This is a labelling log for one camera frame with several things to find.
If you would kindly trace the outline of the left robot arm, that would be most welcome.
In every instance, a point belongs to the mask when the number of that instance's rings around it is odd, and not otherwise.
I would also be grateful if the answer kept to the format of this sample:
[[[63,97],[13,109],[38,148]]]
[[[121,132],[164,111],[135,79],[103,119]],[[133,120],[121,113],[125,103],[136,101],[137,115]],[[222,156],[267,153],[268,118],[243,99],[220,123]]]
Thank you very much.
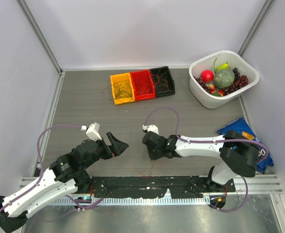
[[[110,132],[106,135],[110,145],[102,139],[84,140],[71,152],[58,157],[36,180],[12,195],[0,196],[0,227],[11,233],[58,198],[87,193],[91,178],[86,169],[100,159],[121,155],[129,146]]]

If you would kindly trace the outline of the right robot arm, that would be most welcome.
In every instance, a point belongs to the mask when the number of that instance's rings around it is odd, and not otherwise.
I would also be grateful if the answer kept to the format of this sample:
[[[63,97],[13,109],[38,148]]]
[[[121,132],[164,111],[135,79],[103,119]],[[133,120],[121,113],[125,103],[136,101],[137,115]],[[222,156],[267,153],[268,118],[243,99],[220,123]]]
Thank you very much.
[[[165,138],[158,131],[148,131],[142,143],[151,160],[188,156],[220,158],[222,162],[212,166],[206,180],[207,188],[213,192],[222,190],[236,176],[253,178],[256,174],[259,147],[236,131],[210,138],[179,135]]]

